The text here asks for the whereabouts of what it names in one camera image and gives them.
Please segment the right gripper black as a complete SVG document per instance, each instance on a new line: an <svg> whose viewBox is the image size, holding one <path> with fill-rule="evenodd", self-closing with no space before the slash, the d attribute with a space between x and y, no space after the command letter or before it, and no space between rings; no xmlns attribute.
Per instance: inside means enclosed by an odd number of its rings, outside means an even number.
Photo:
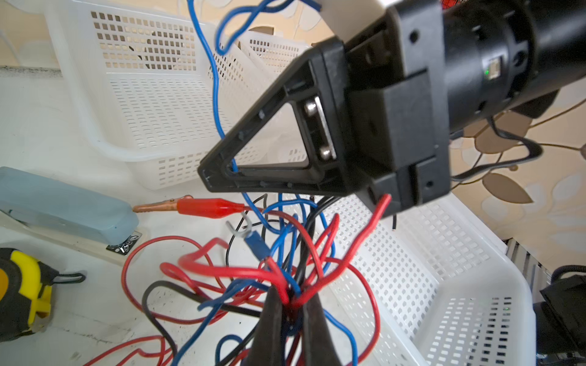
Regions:
<svg viewBox="0 0 586 366"><path fill-rule="evenodd" d="M450 171L450 135L531 99L531 1L402 1L347 45L294 59L201 161L209 192L358 196L385 216L484 172ZM351 85L345 99L345 90ZM349 112L353 124L353 138Z"/></svg>

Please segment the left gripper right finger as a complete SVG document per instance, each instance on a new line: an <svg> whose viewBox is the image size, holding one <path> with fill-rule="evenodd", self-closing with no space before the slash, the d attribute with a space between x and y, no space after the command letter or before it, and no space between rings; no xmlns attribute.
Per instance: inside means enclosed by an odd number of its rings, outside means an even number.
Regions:
<svg viewBox="0 0 586 366"><path fill-rule="evenodd" d="M341 366L316 294L302 306L302 359L305 366Z"/></svg>

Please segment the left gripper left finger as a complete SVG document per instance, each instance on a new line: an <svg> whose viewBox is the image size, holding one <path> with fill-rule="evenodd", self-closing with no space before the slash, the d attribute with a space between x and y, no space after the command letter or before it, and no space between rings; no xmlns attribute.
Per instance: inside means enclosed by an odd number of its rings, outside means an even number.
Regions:
<svg viewBox="0 0 586 366"><path fill-rule="evenodd" d="M245 366L285 365L284 306L275 287L265 298Z"/></svg>

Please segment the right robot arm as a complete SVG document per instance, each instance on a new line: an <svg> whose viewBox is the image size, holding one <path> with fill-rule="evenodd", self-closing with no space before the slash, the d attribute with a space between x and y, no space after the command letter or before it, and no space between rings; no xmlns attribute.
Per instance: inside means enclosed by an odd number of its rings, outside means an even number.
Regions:
<svg viewBox="0 0 586 366"><path fill-rule="evenodd" d="M450 136L502 111L539 117L585 76L583 1L323 1L332 38L306 50L201 161L211 192L345 197L385 214L487 170L451 175ZM304 166L232 160L284 105Z"/></svg>

